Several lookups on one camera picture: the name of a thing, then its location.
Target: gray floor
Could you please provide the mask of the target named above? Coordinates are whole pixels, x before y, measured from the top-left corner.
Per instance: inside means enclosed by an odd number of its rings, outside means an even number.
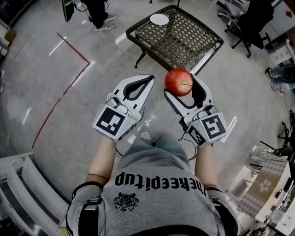
[[[153,74],[156,83],[147,99],[143,120],[118,144],[119,151],[125,152],[142,130],[152,135],[166,131],[177,138],[182,135],[179,117],[163,96],[167,71],[148,56],[134,69],[140,49],[127,39],[115,44],[115,39],[128,27],[170,3],[176,2],[110,0],[108,12],[119,13],[116,27],[96,33],[85,13],[75,11],[73,19],[65,23],[60,1],[37,0],[16,24],[18,35],[3,65],[6,89],[0,101],[7,129],[5,138],[18,153],[31,151],[51,108],[86,65],[65,43],[49,56],[60,42],[57,32],[67,36],[89,61],[95,61],[57,104],[33,149],[37,166],[65,198],[70,199],[73,189],[86,177],[101,138],[91,124],[106,95],[121,79],[146,73]],[[248,59],[244,47],[231,49],[236,38],[224,33],[225,23],[217,17],[218,7],[211,6],[210,0],[182,0],[181,7],[224,40],[224,45],[198,76],[212,90],[215,104],[227,123],[237,116],[227,141],[213,147],[219,184],[226,190],[259,140],[279,147],[277,135],[281,122],[288,122],[288,112],[284,98],[271,90],[264,75],[266,67],[272,66],[266,51],[251,47],[253,55]],[[294,96],[288,92],[286,97],[291,108]],[[191,157],[192,144],[181,141],[181,145]]]

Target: person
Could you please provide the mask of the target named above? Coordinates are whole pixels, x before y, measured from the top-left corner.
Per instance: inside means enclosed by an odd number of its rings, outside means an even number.
[[[72,195],[70,235],[236,236],[239,222],[217,188],[211,145],[198,148],[195,174],[171,134],[136,138],[113,171],[116,143],[101,139],[85,183]]]
[[[115,23],[112,23],[110,25],[106,23],[116,19],[118,17],[118,14],[108,14],[105,11],[104,0],[82,0],[81,2],[87,6],[96,32],[111,30],[115,27]]]

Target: shoe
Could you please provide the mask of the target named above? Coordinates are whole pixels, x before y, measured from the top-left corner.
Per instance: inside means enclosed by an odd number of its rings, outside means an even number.
[[[101,32],[101,31],[104,31],[104,30],[111,30],[114,27],[115,27],[115,23],[112,26],[107,26],[106,24],[103,24],[99,29],[95,28],[95,31],[96,32]]]
[[[105,23],[109,22],[110,20],[114,20],[118,17],[118,13],[116,14],[109,14],[109,16],[107,17],[107,19],[103,20]]]
[[[147,131],[142,132],[139,137],[151,141],[151,134]]]

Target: apple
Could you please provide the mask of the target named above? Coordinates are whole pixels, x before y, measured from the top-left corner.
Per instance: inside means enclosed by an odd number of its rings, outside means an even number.
[[[193,78],[185,69],[173,69],[165,77],[165,87],[177,97],[182,97],[192,90]]]

